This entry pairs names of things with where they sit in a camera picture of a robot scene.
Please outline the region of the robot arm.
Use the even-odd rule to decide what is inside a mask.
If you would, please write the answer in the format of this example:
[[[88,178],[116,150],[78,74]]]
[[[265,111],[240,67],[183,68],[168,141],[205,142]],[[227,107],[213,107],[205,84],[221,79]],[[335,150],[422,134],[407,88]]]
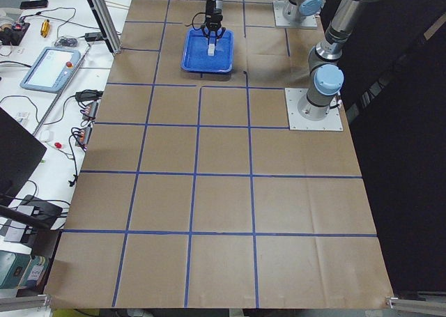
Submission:
[[[310,50],[311,81],[307,94],[298,103],[298,111],[304,118],[320,121],[331,110],[330,103],[344,83],[344,74],[337,67],[342,47],[353,32],[366,3],[374,1],[379,0],[341,0],[324,39]]]
[[[204,22],[199,30],[209,47],[215,47],[226,33],[222,26],[223,0],[206,0]],[[273,2],[275,26],[282,28],[313,29],[317,27],[316,14],[321,11],[323,0],[279,0]]]

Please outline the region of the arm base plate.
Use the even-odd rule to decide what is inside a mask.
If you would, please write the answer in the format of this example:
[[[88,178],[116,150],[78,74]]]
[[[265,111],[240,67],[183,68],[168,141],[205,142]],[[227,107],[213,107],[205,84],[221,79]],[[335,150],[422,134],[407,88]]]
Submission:
[[[307,88],[285,88],[286,110],[290,130],[342,132],[340,108],[336,98],[325,108],[307,101]]]
[[[320,8],[309,7],[309,14],[303,13],[305,5],[293,5],[289,1],[274,1],[275,26],[277,28],[317,29],[317,12]]]

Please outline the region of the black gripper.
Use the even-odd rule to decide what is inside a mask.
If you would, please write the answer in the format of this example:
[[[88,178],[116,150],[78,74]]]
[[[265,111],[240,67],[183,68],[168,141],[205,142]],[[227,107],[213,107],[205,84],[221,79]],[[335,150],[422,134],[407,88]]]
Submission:
[[[210,44],[210,35],[212,32],[216,34],[215,45],[217,45],[222,39],[226,28],[222,27],[223,15],[221,13],[215,13],[207,15],[205,22],[201,25],[201,32],[206,39],[206,44]]]

